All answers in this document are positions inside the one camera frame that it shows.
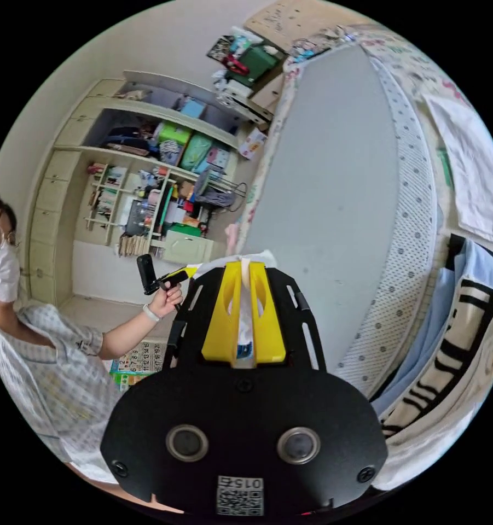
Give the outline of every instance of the woman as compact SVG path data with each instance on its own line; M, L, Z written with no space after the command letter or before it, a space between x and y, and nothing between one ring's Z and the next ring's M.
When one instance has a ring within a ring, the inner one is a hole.
M105 334L75 325L53 305L15 312L20 280L16 227L15 213L0 199L0 377L25 420L58 458L94 485L139 501L120 489L100 454L104 429L121 395L102 360L134 349L182 302L180 287L157 292L141 313Z

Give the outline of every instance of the yellow bracket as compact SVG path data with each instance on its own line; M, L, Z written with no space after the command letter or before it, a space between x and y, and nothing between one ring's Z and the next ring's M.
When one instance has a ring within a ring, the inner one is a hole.
M241 261L227 263L202 347L202 356L207 361L221 361L234 366L237 360L241 283Z
M198 267L188 267L188 266L185 266L184 268L181 268L179 270L176 270L175 272L171 272L169 273L165 278L164 280L167 281L167 278L168 277L173 277L174 275L177 275L178 273L181 273L181 272L186 272L186 275L188 276L188 279L191 279L195 273L197 272L198 270Z
M250 262L250 297L252 300L253 351L256 363L282 363L285 344L262 262ZM259 303L263 311L259 312Z

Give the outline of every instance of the blue cloth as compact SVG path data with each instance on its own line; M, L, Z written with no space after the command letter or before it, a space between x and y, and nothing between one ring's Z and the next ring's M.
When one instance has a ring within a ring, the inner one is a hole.
M462 277L474 278L475 281L493 289L493 257L484 248L470 240L465 241L460 254L454 257L454 272L447 268L442 268L438 272L427 315L413 345L393 380L372 402L378 416L381 416L403 395L434 355L446 330L454 290Z

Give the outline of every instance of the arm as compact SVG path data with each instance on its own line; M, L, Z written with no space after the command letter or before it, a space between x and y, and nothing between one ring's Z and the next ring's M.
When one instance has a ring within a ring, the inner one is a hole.
M178 285L167 292L159 290L149 304L157 317L165 317L182 302L181 287ZM133 350L155 327L156 321L141 312L129 321L104 334L98 356L104 361L119 359Z

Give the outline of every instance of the cabinet drawer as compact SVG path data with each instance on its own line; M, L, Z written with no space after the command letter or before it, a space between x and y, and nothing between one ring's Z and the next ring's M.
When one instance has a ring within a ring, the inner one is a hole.
M36 207L59 212L66 198L67 187L65 180L44 179L38 190Z
M94 123L94 119L69 119L56 138L55 145L81 146Z
M102 112L101 101L99 97L87 97L80 104L77 109L72 113L72 119L96 119Z
M113 78L107 78L101 80L89 93L88 97L112 97L122 89L125 80L116 80Z
M31 240L53 245L59 229L60 213L35 209L31 224Z
M31 241L29 245L29 270L31 274L43 273L53 276L55 247L42 242Z
M30 277L31 297L43 303L55 303L55 281L47 275Z
M284 75L279 75L271 82L268 82L266 86L252 97L252 102L273 113L283 91L283 81Z
M70 180L80 159L77 151L56 151L53 153L45 170L46 179Z
M207 239L171 231L166 235L163 259L171 263L198 264L209 260L211 243Z

